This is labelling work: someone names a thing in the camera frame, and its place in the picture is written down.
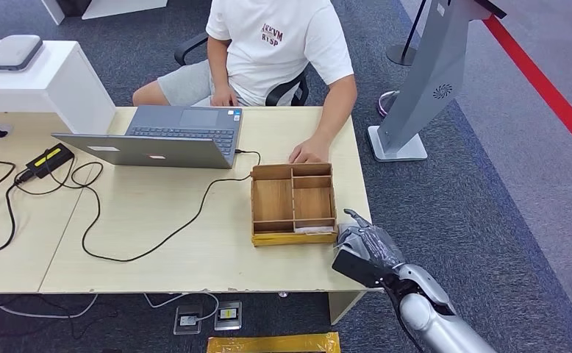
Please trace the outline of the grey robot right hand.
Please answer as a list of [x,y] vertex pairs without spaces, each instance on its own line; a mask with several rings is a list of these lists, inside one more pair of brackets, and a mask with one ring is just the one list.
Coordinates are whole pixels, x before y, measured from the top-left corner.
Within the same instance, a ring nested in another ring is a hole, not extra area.
[[338,248],[347,246],[358,257],[387,271],[395,271],[406,263],[400,248],[383,228],[373,225],[352,209],[345,208],[343,212],[355,223],[340,224]]

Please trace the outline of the person's right hand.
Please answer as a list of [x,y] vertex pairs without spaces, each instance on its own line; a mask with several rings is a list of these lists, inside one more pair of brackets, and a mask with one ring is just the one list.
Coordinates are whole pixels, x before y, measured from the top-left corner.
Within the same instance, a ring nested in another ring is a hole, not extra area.
[[210,104],[214,107],[236,107],[238,106],[237,94],[228,84],[216,85]]

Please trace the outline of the person's left hand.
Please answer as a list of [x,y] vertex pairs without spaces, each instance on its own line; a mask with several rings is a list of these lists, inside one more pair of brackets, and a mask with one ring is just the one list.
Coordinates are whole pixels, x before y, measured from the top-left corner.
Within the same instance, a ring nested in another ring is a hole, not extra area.
[[331,143],[323,138],[309,138],[297,145],[291,152],[288,162],[298,163],[326,163],[329,161]]

